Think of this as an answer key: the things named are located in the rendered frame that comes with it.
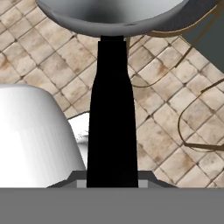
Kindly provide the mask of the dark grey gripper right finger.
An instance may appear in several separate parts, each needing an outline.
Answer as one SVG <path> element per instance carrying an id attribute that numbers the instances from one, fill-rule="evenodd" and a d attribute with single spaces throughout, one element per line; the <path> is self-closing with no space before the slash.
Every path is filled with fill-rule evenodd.
<path id="1" fill-rule="evenodd" d="M 166 183 L 154 175 L 152 171 L 139 171 L 138 172 L 138 186 L 140 188 L 155 188 L 155 187 L 171 187 L 174 185 Z"/>

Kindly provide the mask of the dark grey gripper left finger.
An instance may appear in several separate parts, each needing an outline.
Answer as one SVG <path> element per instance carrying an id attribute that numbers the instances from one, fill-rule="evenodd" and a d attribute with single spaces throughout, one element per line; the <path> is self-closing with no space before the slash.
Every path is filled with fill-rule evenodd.
<path id="1" fill-rule="evenodd" d="M 60 188 L 60 187 L 77 187 L 78 180 L 86 180 L 86 171 L 72 171 L 67 179 L 64 179 L 54 185 L 50 185 L 50 188 Z"/>

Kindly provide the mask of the white flat object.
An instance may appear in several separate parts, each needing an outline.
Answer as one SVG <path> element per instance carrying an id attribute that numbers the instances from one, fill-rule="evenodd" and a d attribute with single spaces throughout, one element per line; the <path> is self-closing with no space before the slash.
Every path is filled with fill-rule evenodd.
<path id="1" fill-rule="evenodd" d="M 80 154 L 85 165 L 88 168 L 88 128 L 89 128 L 89 113 L 83 112 L 68 119 L 74 137 L 78 144 Z"/>

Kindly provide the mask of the white rounded object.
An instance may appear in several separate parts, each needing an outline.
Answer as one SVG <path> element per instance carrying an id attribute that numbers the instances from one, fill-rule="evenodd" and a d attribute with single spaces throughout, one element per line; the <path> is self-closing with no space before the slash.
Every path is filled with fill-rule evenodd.
<path id="1" fill-rule="evenodd" d="M 47 188 L 84 169 L 53 96 L 38 87 L 0 84 L 0 188 Z"/>

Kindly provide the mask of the dark grey stool, brass frame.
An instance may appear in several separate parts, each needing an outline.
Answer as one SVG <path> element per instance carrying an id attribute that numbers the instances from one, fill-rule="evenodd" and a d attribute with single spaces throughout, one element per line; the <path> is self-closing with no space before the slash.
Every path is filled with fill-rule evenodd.
<path id="1" fill-rule="evenodd" d="M 154 38 L 173 38 L 176 36 L 181 36 L 184 33 L 189 32 L 208 15 L 213 14 L 213 18 L 208 22 L 204 30 L 189 45 L 186 52 L 182 55 L 178 62 L 171 67 L 171 69 L 166 70 L 163 76 L 159 77 L 151 84 L 145 86 L 137 86 L 132 84 L 132 86 L 134 88 L 149 88 L 163 79 L 173 68 L 177 68 L 184 58 L 190 53 L 190 51 L 198 44 L 198 42 L 202 39 L 223 11 L 224 0 L 189 0 L 184 8 L 175 16 L 169 18 L 155 30 L 142 34 L 140 39 L 143 39 L 145 36 L 151 36 Z"/>

